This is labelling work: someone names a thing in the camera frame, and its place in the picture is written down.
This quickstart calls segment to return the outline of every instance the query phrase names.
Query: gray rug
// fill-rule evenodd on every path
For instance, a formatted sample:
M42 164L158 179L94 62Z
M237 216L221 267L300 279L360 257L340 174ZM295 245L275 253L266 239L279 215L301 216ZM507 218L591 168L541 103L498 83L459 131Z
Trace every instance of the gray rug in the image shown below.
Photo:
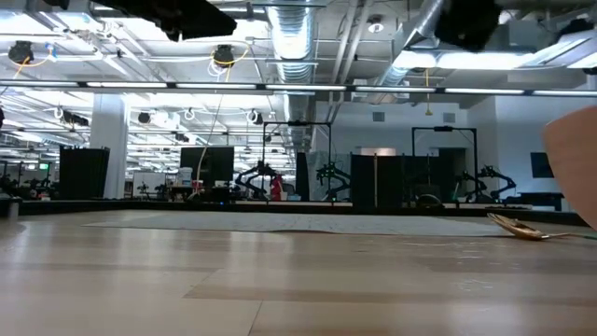
M126 221L84 225L101 228L136 228L203 231L323 231L348 234L402 234L425 236L503 235L491 224L437 217L343 216L263 213L171 213Z

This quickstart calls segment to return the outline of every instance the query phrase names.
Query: desk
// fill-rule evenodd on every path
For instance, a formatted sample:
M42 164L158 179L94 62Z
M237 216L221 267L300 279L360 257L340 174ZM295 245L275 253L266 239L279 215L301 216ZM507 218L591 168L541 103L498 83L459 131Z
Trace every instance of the desk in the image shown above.
M555 211L562 211L561 192L521 192L521 202L536 206L553 206Z

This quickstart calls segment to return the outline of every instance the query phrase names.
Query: black metal frame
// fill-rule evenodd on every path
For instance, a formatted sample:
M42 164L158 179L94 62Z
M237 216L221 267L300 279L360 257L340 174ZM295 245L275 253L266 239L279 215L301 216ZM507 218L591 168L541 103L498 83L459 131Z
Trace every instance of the black metal frame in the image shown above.
M261 149L261 160L265 163L265 144L268 137L267 128L269 125L287 125L287 126L327 126L327 165L332 163L332 123L331 122L310 122L310 121L264 121L263 122L263 138ZM263 189L263 180L261 180L261 188ZM331 177L327 178L327 191L332 188Z
M473 157L475 165L475 180L479 180L479 154L477 152L477 129L469 127L452 127L452 126L437 126L437 127L412 127L410 129L410 140L412 141L412 158L416 156L415 134L417 131L433 131L451 133L453 131L469 131L473 133ZM479 196L479 184L475 183L475 195Z

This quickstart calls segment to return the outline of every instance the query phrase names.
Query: wooden floor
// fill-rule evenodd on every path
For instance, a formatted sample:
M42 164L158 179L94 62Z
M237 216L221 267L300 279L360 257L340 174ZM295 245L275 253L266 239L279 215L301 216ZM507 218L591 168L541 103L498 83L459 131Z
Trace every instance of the wooden floor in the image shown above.
M159 214L0 223L0 334L597 335L597 241L80 227Z

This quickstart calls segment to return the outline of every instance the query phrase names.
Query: ceiling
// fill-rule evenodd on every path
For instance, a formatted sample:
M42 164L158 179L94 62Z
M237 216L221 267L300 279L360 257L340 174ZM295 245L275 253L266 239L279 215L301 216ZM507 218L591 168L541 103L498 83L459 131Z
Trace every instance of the ceiling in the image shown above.
M221 5L227 2L218 0L214 3ZM383 30L379 33L371 33L367 29L363 31L348 72L348 82L354 79L371 81L392 64L395 55L392 41L396 37L396 31L401 23L416 18L421 3L422 0L373 1L368 9L369 16L381 15ZM502 0L500 3L509 10L505 14L506 20L516 18L532 21L537 18L544 19L546 15L558 17L584 9L591 5L592 1ZM345 29L353 29L352 40L355 30L358 29L359 18L364 10L363 3L361 2L356 11L354 22L346 20L348 4L349 0L330 0L326 7L317 10L315 54L312 56L312 61L316 64L315 83L327 84L332 81L331 75L341 33ZM31 80L277 82L269 23L237 22L238 28L231 36L176 43L171 42L153 22L141 19L91 17L81 12L63 12L55 9L44 14L26 12L22 8L5 8L0 10L0 77L13 78L18 73L18 79ZM32 63L43 64L20 70L19 65L7 57L16 40L32 41L32 49L35 52L35 60ZM234 64L229 73L218 76L214 74L210 56L217 45L221 44L232 45L235 57L243 59ZM48 46L51 46L53 51L49 51ZM578 69L566 68L542 68L523 72L432 68L427 73L410 71L405 79L410 85L415 86L567 89L580 85L585 76ZM241 171L257 161L262 132L261 126L247 121L247 113L254 110L262 113L267 120L285 120L283 96L275 94L127 93L125 99L132 111L128 158L131 170L165 170L176 167L176 153L180 146L204 145L209 142L210 145L237 146L237 168ZM426 94L412 94L407 102L416 105L426 99ZM5 116L12 122L12 126L56 131L33 133L28 136L5 133L2 136L4 144L0 151L0 160L56 161L55 156L41 153L55 152L58 144L85 146L89 142L89 128L75 127L76 132L64 133L63 130L71 130L73 126L62 123L56 117L61 114L58 109L60 107L61 110L70 111L92 122L91 92L30 91L11 88L1 94L0 100ZM431 97L431 102L453 104L451 109L458 111L470 107L478 100L475 96ZM351 104L356 103L345 104L345 111L356 110L351 108ZM204 134L192 136L190 143L176 141L173 135L167 133L150 134L165 129L155 123L141 124L138 116L142 112L160 115L163 119L179 120L175 127L181 132ZM346 116L341 119L342 122L346 122ZM212 130L212 125L215 133L211 136L206 135ZM284 128L276 132L285 134ZM223 136L223 132L233 135ZM268 155L275 157L279 162L279 170L292 172L294 152L285 151L284 143L285 139L282 136L274 135L269 144ZM255 147L250 153L244 150L245 147L252 146ZM26 147L34 147L35 150L18 149Z

